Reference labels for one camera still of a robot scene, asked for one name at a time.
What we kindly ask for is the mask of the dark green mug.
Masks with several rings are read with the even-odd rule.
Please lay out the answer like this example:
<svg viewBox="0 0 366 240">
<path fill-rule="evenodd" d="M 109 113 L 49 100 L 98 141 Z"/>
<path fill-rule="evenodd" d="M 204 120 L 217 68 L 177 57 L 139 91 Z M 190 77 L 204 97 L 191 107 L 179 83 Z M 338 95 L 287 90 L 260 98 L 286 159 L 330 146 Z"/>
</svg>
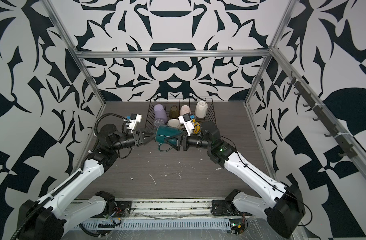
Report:
<svg viewBox="0 0 366 240">
<path fill-rule="evenodd" d="M 158 150 L 160 152 L 166 152 L 166 150 L 162 150 L 161 146 L 162 145 L 167 145 L 164 144 L 164 139 L 168 138 L 168 137 L 173 137 L 173 136 L 183 136 L 184 132 L 180 129 L 176 129 L 176 128 L 172 128 L 169 126 L 160 126 L 156 129 L 156 136 L 155 136 L 155 141 L 158 143 Z"/>
</svg>

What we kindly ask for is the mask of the white mug red inside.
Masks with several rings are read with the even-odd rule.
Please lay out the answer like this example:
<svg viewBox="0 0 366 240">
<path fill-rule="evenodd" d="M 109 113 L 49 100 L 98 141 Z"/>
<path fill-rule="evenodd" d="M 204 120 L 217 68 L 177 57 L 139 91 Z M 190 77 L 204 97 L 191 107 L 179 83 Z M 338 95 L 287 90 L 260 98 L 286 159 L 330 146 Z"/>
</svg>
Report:
<svg viewBox="0 0 366 240">
<path fill-rule="evenodd" d="M 181 123 L 180 123 L 180 121 L 178 119 L 170 119 L 167 122 L 167 125 L 169 127 L 176 128 L 176 129 L 180 129 L 181 128 Z"/>
</svg>

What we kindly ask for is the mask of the yellow mug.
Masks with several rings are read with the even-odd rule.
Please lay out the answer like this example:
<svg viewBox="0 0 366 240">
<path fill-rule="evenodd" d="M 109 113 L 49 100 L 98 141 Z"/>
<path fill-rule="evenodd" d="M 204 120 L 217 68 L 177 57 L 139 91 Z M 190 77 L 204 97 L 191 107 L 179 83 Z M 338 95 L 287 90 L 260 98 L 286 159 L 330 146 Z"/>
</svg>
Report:
<svg viewBox="0 0 366 240">
<path fill-rule="evenodd" d="M 193 119 L 194 124 L 194 134 L 198 134 L 201 131 L 201 125 L 196 121 L 196 119 Z"/>
</svg>

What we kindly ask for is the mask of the olive textured glass cup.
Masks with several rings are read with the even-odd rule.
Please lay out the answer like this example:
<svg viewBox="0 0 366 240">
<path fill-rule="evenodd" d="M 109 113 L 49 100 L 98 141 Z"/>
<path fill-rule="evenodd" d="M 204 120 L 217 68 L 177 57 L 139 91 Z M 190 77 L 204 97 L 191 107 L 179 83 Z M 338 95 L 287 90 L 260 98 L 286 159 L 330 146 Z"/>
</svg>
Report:
<svg viewBox="0 0 366 240">
<path fill-rule="evenodd" d="M 170 119 L 178 119 L 180 114 L 179 108 L 177 106 L 172 106 L 169 110 Z"/>
</svg>

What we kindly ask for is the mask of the lilac plastic cup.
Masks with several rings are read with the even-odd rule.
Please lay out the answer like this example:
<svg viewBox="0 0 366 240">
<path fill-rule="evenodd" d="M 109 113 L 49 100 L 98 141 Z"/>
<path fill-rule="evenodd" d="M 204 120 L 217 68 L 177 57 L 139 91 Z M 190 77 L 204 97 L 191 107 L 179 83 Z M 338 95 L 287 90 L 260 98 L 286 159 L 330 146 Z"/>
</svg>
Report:
<svg viewBox="0 0 366 240">
<path fill-rule="evenodd" d="M 168 122 L 168 117 L 164 105 L 157 104 L 153 108 L 156 120 L 162 120 L 164 124 Z"/>
</svg>

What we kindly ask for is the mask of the pink cream mug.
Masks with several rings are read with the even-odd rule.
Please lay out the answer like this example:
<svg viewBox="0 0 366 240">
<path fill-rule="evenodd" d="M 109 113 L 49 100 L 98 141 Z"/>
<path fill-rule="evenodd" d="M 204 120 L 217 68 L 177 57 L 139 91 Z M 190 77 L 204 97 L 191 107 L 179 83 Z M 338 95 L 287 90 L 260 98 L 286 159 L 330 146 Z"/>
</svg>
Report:
<svg viewBox="0 0 366 240">
<path fill-rule="evenodd" d="M 188 105 L 183 105 L 180 109 L 180 116 L 183 116 L 185 114 L 191 114 L 191 108 Z"/>
</svg>

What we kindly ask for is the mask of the white faceted mug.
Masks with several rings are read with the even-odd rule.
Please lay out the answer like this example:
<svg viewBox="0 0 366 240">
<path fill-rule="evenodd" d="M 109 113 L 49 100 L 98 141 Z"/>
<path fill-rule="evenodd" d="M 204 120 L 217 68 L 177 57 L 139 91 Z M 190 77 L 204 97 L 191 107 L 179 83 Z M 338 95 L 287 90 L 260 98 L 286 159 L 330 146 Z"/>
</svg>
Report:
<svg viewBox="0 0 366 240">
<path fill-rule="evenodd" d="M 205 118 L 207 115 L 209 104 L 205 101 L 199 101 L 196 105 L 195 115 L 197 118 Z"/>
</svg>

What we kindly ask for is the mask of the clear glass cup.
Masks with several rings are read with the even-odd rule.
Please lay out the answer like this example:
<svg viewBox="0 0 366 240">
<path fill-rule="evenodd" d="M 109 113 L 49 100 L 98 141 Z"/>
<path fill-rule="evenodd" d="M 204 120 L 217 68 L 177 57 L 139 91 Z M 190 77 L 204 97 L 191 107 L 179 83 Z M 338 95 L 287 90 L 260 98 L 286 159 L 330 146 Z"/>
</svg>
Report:
<svg viewBox="0 0 366 240">
<path fill-rule="evenodd" d="M 154 126 L 156 128 L 160 127 L 160 126 L 164 126 L 165 125 L 165 122 L 163 119 L 155 119 L 154 122 L 153 122 Z"/>
</svg>

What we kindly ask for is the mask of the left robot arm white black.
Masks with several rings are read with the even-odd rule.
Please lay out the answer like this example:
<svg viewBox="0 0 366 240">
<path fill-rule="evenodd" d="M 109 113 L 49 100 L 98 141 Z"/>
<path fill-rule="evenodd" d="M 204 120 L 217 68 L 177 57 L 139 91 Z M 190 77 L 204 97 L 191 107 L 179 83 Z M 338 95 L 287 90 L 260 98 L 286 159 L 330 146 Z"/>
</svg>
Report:
<svg viewBox="0 0 366 240">
<path fill-rule="evenodd" d="M 118 114 L 104 114 L 96 121 L 93 129 L 96 142 L 80 168 L 48 194 L 35 202 L 28 200 L 19 208 L 13 240 L 59 240 L 93 216 L 112 215 L 115 197 L 105 191 L 76 207 L 68 207 L 85 188 L 113 166 L 120 157 L 120 150 L 148 144 L 155 139 L 155 131 L 138 130 L 136 127 L 142 116 L 136 114 L 123 118 L 121 131 L 114 124 L 99 128 L 100 122 L 108 116 L 121 118 Z"/>
</svg>

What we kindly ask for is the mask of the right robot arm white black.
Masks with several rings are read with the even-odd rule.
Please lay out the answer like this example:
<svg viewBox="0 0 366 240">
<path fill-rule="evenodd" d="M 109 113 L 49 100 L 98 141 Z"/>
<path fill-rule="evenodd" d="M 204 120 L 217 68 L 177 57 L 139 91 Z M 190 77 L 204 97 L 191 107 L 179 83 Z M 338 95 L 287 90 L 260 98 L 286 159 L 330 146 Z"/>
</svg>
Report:
<svg viewBox="0 0 366 240">
<path fill-rule="evenodd" d="M 230 139 L 221 136 L 215 123 L 202 123 L 198 135 L 162 125 L 156 130 L 155 140 L 176 151 L 186 151 L 190 147 L 205 149 L 212 162 L 253 189 L 259 197 L 238 191 L 229 195 L 238 212 L 265 219 L 278 235 L 286 239 L 302 226 L 300 222 L 309 207 L 304 203 L 299 187 L 282 184 L 248 162 Z"/>
</svg>

